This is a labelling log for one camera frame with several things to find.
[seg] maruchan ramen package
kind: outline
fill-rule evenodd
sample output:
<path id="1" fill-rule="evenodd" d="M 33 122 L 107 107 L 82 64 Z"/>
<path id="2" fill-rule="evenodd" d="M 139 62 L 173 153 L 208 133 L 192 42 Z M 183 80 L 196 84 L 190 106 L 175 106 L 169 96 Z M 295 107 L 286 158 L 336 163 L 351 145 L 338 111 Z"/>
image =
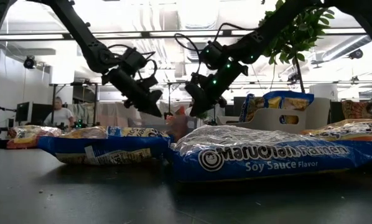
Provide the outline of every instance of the maruchan ramen package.
<path id="1" fill-rule="evenodd" d="M 251 121 L 254 118 L 255 112 L 260 108 L 264 108 L 264 98 L 255 97 L 253 94 L 248 94 L 243 106 L 241 107 L 241 113 L 238 121 Z"/>
<path id="2" fill-rule="evenodd" d="M 293 91 L 272 91 L 264 96 L 265 108 L 279 108 L 287 110 L 304 111 L 314 100 L 313 94 L 297 93 Z M 296 116 L 281 116 L 282 124 L 297 124 Z"/>
<path id="3" fill-rule="evenodd" d="M 328 172 L 372 161 L 372 141 L 343 144 L 281 131 L 202 126 L 171 145 L 181 182 L 243 180 Z"/>
<path id="4" fill-rule="evenodd" d="M 333 142 L 372 141 L 372 119 L 346 119 L 302 134 Z"/>
<path id="5" fill-rule="evenodd" d="M 38 146 L 66 164 L 116 165 L 160 157 L 171 138 L 152 128 L 98 126 L 59 137 L 42 137 Z"/>
<path id="6" fill-rule="evenodd" d="M 38 145 L 41 136 L 59 136 L 62 131 L 58 128 L 41 127 L 34 125 L 18 126 L 11 128 L 8 135 L 12 138 L 7 144 L 7 149 L 33 149 Z"/>

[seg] computer monitor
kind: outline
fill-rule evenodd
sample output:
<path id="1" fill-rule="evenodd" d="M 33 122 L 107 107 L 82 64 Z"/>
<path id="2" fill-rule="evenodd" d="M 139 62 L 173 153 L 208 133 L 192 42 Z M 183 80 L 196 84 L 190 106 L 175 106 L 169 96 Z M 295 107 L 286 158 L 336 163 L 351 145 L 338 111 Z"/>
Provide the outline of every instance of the computer monitor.
<path id="1" fill-rule="evenodd" d="M 43 125 L 45 119 L 51 112 L 52 105 L 33 103 L 31 109 L 31 123 L 35 125 Z"/>
<path id="2" fill-rule="evenodd" d="M 16 122 L 28 121 L 30 102 L 19 103 L 16 107 Z"/>

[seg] black table surface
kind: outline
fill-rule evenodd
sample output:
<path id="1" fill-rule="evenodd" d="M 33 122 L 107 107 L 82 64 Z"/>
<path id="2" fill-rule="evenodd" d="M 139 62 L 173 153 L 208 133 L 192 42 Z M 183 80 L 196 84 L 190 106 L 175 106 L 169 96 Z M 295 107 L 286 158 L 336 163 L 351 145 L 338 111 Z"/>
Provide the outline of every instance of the black table surface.
<path id="1" fill-rule="evenodd" d="M 68 166 L 0 149 L 0 223 L 372 223 L 372 166 L 180 184 L 159 164 Z"/>

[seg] security camera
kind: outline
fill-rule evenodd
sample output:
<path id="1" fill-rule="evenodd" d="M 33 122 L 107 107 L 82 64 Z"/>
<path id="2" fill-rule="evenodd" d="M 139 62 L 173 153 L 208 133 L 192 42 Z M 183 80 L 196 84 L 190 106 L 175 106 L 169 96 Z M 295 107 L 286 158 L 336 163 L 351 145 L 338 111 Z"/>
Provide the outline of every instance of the security camera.
<path id="1" fill-rule="evenodd" d="M 363 56 L 363 51 L 360 49 L 357 49 L 348 55 L 350 59 L 360 59 L 362 58 L 362 56 Z"/>
<path id="2" fill-rule="evenodd" d="M 27 58 L 24 60 L 23 66 L 24 66 L 24 68 L 27 68 L 27 69 L 35 69 L 35 67 L 37 66 L 37 62 L 35 61 L 35 57 L 34 56 L 27 56 Z"/>

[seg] desk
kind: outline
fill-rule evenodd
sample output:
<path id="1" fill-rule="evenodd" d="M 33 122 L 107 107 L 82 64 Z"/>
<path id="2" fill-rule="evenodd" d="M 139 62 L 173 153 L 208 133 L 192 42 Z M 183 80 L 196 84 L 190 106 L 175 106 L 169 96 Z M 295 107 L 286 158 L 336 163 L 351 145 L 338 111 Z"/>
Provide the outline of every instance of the desk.
<path id="1" fill-rule="evenodd" d="M 182 185 L 161 166 L 67 166 L 0 149 L 0 224 L 372 224 L 368 170 Z"/>

